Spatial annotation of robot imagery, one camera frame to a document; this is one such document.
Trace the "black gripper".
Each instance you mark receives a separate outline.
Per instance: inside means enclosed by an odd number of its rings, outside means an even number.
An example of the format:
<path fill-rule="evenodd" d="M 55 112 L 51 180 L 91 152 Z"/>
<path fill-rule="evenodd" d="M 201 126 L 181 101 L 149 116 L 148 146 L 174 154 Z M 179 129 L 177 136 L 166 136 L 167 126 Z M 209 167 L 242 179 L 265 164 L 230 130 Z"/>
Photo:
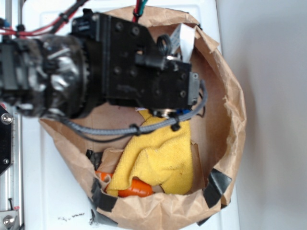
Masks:
<path fill-rule="evenodd" d="M 81 42 L 89 70 L 87 106 L 175 112 L 197 103 L 200 81 L 168 35 L 153 39 L 140 24 L 90 9 L 73 20 L 71 35 Z"/>

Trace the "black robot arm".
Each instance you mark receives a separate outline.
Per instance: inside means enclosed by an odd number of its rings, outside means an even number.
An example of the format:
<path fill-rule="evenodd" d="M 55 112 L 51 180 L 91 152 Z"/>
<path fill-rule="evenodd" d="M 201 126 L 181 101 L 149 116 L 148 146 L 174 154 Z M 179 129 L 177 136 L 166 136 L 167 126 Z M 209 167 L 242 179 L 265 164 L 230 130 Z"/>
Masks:
<path fill-rule="evenodd" d="M 68 35 L 0 45 L 0 99 L 24 116 L 77 119 L 104 103 L 174 112 L 191 108 L 199 87 L 166 35 L 91 10 Z"/>

